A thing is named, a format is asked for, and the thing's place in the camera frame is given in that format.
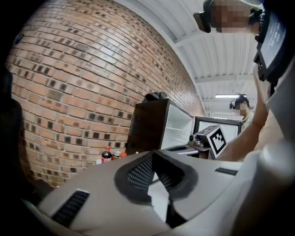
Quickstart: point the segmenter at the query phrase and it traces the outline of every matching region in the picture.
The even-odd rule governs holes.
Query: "brick wall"
[[[185,68],[142,18],[108,0],[52,0],[24,26],[7,68],[23,108],[20,157],[52,186],[93,165],[110,145],[124,151],[134,106],[164,91],[203,115]]]

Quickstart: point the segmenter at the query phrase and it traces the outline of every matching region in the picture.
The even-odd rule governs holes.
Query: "headset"
[[[235,101],[239,96],[237,96],[234,100],[230,102],[230,109],[234,109],[234,110],[236,109],[236,106],[232,102]]]

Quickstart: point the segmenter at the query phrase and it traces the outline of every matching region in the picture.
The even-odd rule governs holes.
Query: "person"
[[[244,32],[255,36],[259,33],[259,23],[252,25],[248,23],[252,7],[239,0],[205,0],[203,4],[204,11],[210,11],[211,23],[214,23],[217,31]],[[259,80],[257,65],[254,66],[254,82],[257,90],[257,104],[252,122],[240,135],[228,143],[218,160],[243,160],[249,152],[262,150],[266,144],[283,138],[278,122],[266,106],[271,95],[271,84]]]
[[[254,113],[250,109],[249,100],[244,96],[238,96],[235,100],[236,114],[243,116],[241,132],[243,132],[252,122]]]

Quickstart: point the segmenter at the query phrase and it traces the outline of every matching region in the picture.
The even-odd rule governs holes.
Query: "black mini fridge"
[[[126,145],[128,155],[177,145],[186,145],[189,136],[209,125],[220,124],[230,138],[241,132],[241,122],[192,117],[169,99],[148,101],[135,107]]]

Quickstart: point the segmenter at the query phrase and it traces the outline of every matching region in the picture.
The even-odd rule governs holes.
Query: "white shelf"
[[[184,135],[187,133],[187,131],[185,131],[185,130],[175,129],[175,128],[171,128],[171,127],[166,127],[166,129],[168,129],[168,130],[174,130],[174,131],[180,131]]]

